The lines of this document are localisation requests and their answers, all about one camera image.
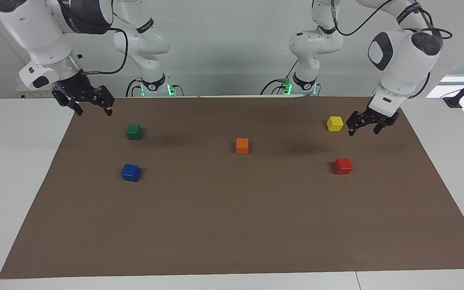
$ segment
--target red cube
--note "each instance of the red cube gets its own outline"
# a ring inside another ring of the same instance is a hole
[[[349,174],[352,169],[352,162],[348,158],[339,158],[334,163],[334,172],[336,174]]]

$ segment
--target green cube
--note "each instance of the green cube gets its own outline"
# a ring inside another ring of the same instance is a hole
[[[141,126],[137,124],[128,125],[126,136],[129,140],[140,140],[142,138]]]

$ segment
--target cable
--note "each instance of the cable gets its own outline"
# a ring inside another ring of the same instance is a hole
[[[141,86],[135,86],[134,88],[132,88],[132,97],[134,96],[134,90],[135,89],[140,89],[140,88],[141,88]]]
[[[421,93],[424,91],[424,89],[425,89],[425,87],[427,86],[427,84],[429,83],[429,79],[430,79],[430,78],[431,78],[431,72],[429,72],[429,73],[427,74],[427,79],[425,79],[424,86],[423,86],[416,94],[414,94],[414,95],[412,95],[411,97],[409,97],[409,99],[412,99],[412,98],[418,96],[419,94],[421,94]]]
[[[288,74],[286,75],[286,79],[289,77],[289,75],[291,74],[291,72],[293,71],[293,68],[295,68],[296,64],[298,63],[298,59],[295,61],[295,63],[293,64],[293,66],[291,67],[291,69],[289,70]]]
[[[64,9],[64,10],[68,11],[68,9],[66,8],[66,6],[64,5],[64,3],[63,3],[61,0],[57,0],[57,2],[58,2],[58,5],[60,5],[60,6],[62,7],[61,9]],[[70,16],[71,18],[75,18],[77,21],[82,22],[83,24],[85,24],[85,25],[87,25],[87,26],[91,26],[92,28],[107,29],[107,31],[118,31],[118,32],[120,32],[120,33],[123,33],[123,35],[125,35],[125,44],[126,44],[126,46],[125,46],[125,57],[124,57],[124,59],[123,59],[123,64],[121,64],[121,66],[120,66],[117,70],[115,70],[115,71],[113,71],[113,72],[88,71],[88,72],[83,72],[82,74],[83,74],[83,75],[93,75],[93,74],[116,74],[116,73],[120,72],[120,71],[124,68],[125,63],[126,63],[126,59],[127,59],[127,57],[128,57],[128,36],[127,36],[126,32],[125,32],[123,29],[121,29],[121,28],[112,28],[112,27],[111,27],[111,28],[107,28],[107,27],[96,26],[96,25],[87,23],[87,22],[85,22],[85,21],[83,21],[83,20],[81,20],[81,19],[79,19],[79,18],[76,18],[76,17],[75,17],[74,15],[72,15],[72,14],[69,15],[69,16]]]
[[[131,82],[128,84],[128,87],[126,88],[125,97],[128,97],[128,93],[130,92],[130,88],[132,88],[132,85],[133,85],[136,81],[138,82],[138,79],[134,79],[133,81],[131,81]]]
[[[434,24],[433,24],[433,17],[431,16],[431,14],[430,14],[429,12],[425,11],[424,9],[420,9],[420,11],[421,11],[422,13],[424,13],[425,15],[427,15],[427,17],[429,17],[429,22],[431,23],[432,26],[434,26]]]
[[[271,91],[271,94],[273,94],[275,92],[276,89],[278,89],[278,91],[280,91],[280,89],[283,89],[285,88],[284,86],[280,86],[280,87],[276,87],[274,88],[272,91]]]
[[[263,88],[263,90],[261,91],[260,94],[263,94],[264,91],[269,87],[269,85],[271,85],[271,84],[273,84],[273,83],[276,83],[277,81],[280,83],[280,81],[279,81],[278,79],[274,79],[274,80],[272,80],[271,82],[267,83],[267,84],[265,85],[265,87]]]
[[[449,94],[451,94],[451,93],[457,93],[457,92],[459,92],[459,91],[461,91],[461,90],[462,90],[462,89],[457,90],[457,91],[453,91],[453,92],[450,92],[450,93],[446,93],[446,94],[444,94],[443,96],[441,96],[440,99],[443,99],[443,97],[446,97],[447,95],[449,95]]]
[[[442,28],[424,28],[422,29],[422,31],[440,31],[440,32],[445,32],[447,33],[449,36],[447,37],[444,37],[443,35],[441,36],[443,39],[451,39],[454,35],[450,32],[450,31],[447,31],[445,29],[442,29]]]
[[[316,97],[320,97],[320,92],[322,91],[322,85],[321,84],[316,84],[317,86],[320,86],[320,89],[318,90],[318,93],[316,94]]]
[[[332,15],[333,15],[333,20],[334,20],[334,28],[336,28],[336,30],[339,32],[339,34],[343,35],[343,36],[350,36],[350,35],[353,35],[354,33],[356,33],[357,31],[359,31],[359,29],[361,29],[361,27],[363,27],[377,12],[379,12],[379,10],[381,10],[384,6],[386,6],[389,2],[392,2],[393,0],[387,0],[386,2],[384,2],[382,5],[380,5],[373,13],[372,15],[370,15],[368,18],[366,18],[366,20],[361,23],[361,25],[359,27],[357,27],[354,31],[352,31],[351,33],[343,33],[339,30],[339,27],[338,27],[338,21],[336,20],[336,6],[334,5],[334,0],[331,0],[331,3],[330,3],[330,9],[332,10]]]
[[[116,74],[116,73],[120,72],[125,67],[126,59],[128,57],[128,36],[126,35],[126,32],[121,28],[109,28],[109,31],[117,31],[117,32],[120,32],[123,35],[125,35],[125,57],[123,58],[123,63],[121,64],[121,66],[117,70],[115,70],[113,72],[101,72],[101,71],[98,71],[100,74]]]
[[[184,94],[184,89],[183,89],[181,86],[179,86],[179,85],[173,85],[172,87],[173,87],[173,88],[180,88],[180,90],[182,91],[182,97],[185,97],[185,96],[186,96],[186,95]]]

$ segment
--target blue cube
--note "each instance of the blue cube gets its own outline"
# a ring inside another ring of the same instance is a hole
[[[125,164],[121,176],[126,181],[138,182],[141,175],[141,169],[137,165]]]

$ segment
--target yellow cube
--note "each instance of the yellow cube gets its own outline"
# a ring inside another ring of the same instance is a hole
[[[343,119],[337,116],[329,117],[327,121],[327,128],[330,132],[339,132],[343,128]]]

